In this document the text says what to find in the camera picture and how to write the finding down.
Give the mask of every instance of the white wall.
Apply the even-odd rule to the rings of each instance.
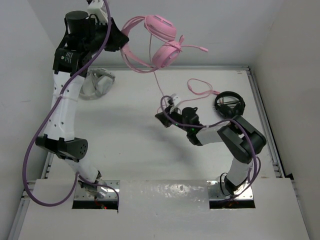
[[[86,10],[86,0],[28,0],[55,46],[65,32],[67,12]],[[185,35],[186,48],[177,65],[248,65],[260,51],[283,0],[110,0],[111,15],[121,29],[134,16],[159,14]],[[130,46],[148,60],[149,34],[143,25],[129,36]],[[163,43],[154,41],[153,53]],[[95,64],[124,65],[120,54],[103,53]]]
[[[5,240],[23,191],[25,151],[50,109],[55,49],[27,0],[1,2],[0,31],[0,240]],[[44,157],[35,147],[28,179],[39,177]]]
[[[311,239],[320,239],[320,1],[285,0],[255,74]]]

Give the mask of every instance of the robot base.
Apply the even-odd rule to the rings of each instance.
[[[224,181],[221,182],[219,180],[208,180],[206,181],[206,185],[208,188],[208,197],[209,197],[209,206],[210,209],[254,209],[256,208],[254,202],[254,195],[252,192],[252,188],[249,187],[245,192],[243,192],[240,196],[236,197],[234,200],[227,200],[230,196],[225,196],[228,191],[225,188]],[[240,194],[247,186],[248,182],[239,187],[238,190],[234,192],[235,195]]]
[[[99,183],[114,188],[118,194],[120,193],[119,180],[100,180]],[[104,198],[95,198],[94,194],[90,194],[85,188],[81,188],[80,184],[76,185],[72,209],[103,209],[118,210],[118,197],[116,193],[107,188],[103,188],[106,192]]]

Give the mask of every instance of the black headphones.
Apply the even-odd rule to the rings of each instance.
[[[229,102],[219,102],[220,99],[225,97],[233,97],[237,100],[229,101]],[[221,92],[218,96],[216,96],[214,100],[215,109],[225,118],[232,119],[234,116],[242,115],[245,111],[245,101],[244,99],[236,92],[233,91],[224,91]]]

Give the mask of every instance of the white headphones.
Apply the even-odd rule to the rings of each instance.
[[[116,76],[105,68],[91,69],[83,82],[79,96],[85,100],[101,98],[110,90],[115,78]]]

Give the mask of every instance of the headphones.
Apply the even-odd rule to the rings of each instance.
[[[229,101],[229,102],[221,102],[219,99],[225,97],[233,97],[237,100]],[[243,115],[245,111],[245,101],[244,99],[236,92],[233,91],[224,91],[221,92],[218,96],[216,96],[214,100],[215,109],[225,118],[232,119],[234,116]]]
[[[183,47],[197,48],[201,51],[208,52],[208,49],[200,46],[194,45],[182,45],[185,37],[182,35],[179,41],[175,41],[177,35],[177,29],[172,22],[164,19],[159,15],[147,15],[147,16],[135,16],[125,23],[122,28],[122,33],[126,36],[129,35],[129,32],[132,28],[138,25],[140,22],[144,21],[144,27],[149,31],[152,36],[155,36],[157,39],[165,42],[165,44],[156,51],[152,57],[152,65],[144,62],[137,56],[135,56],[129,49],[129,44],[127,43],[120,50],[121,56],[127,66],[137,73],[152,73],[158,69],[162,69],[171,65],[179,56],[179,53],[182,52]],[[129,61],[132,59],[148,68],[150,70],[141,70],[133,66]]]
[[[98,99],[110,90],[115,78],[116,76],[105,68],[91,69],[83,82],[79,96],[85,100]]]

